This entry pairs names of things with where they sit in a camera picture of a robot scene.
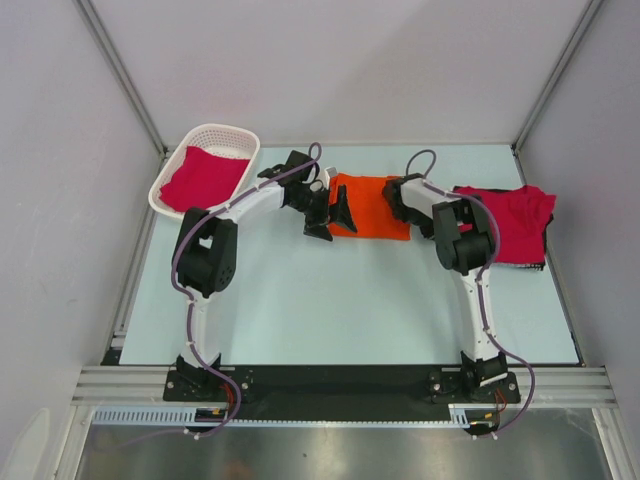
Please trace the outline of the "orange t shirt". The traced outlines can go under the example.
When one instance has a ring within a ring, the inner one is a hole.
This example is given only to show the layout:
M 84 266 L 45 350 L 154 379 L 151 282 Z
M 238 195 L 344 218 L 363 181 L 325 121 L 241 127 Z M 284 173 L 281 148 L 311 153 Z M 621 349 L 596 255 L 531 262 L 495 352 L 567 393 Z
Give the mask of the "orange t shirt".
M 335 223 L 329 225 L 329 232 L 338 237 L 409 241 L 409 225 L 394 218 L 383 195 L 387 181 L 392 179 L 395 176 L 351 176 L 345 173 L 332 178 L 329 203 L 337 201 L 339 187 L 345 186 L 357 232 L 351 232 Z

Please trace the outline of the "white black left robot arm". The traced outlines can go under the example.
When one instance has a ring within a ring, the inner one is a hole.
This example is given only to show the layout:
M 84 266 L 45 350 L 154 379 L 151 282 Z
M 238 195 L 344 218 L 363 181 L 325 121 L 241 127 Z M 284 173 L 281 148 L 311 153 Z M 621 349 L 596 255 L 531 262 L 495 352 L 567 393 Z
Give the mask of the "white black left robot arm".
M 183 216 L 171 262 L 171 283 L 186 296 L 186 341 L 176 370 L 197 398 L 214 397 L 221 383 L 231 380 L 220 372 L 221 349 L 200 347 L 206 341 L 207 308 L 235 275 L 239 224 L 290 207 L 304 216 L 303 234 L 331 241 L 331 224 L 358 231 L 348 204 L 347 188 L 340 186 L 334 201 L 329 183 L 337 173 L 318 165 L 322 147 L 314 142 L 306 153 L 293 150 L 285 163 L 258 174 L 258 181 L 214 210 L 197 207 Z

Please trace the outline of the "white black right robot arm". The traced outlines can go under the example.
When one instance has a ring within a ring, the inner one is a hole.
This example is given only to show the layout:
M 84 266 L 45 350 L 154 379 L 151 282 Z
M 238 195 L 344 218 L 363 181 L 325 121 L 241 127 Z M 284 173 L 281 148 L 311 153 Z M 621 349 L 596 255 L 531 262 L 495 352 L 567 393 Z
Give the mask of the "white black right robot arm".
M 461 389 L 484 401 L 508 376 L 489 292 L 500 249 L 495 218 L 479 198 L 443 190 L 420 174 L 388 180 L 383 196 L 395 219 L 434 242 L 441 266 L 452 275 L 462 322 Z

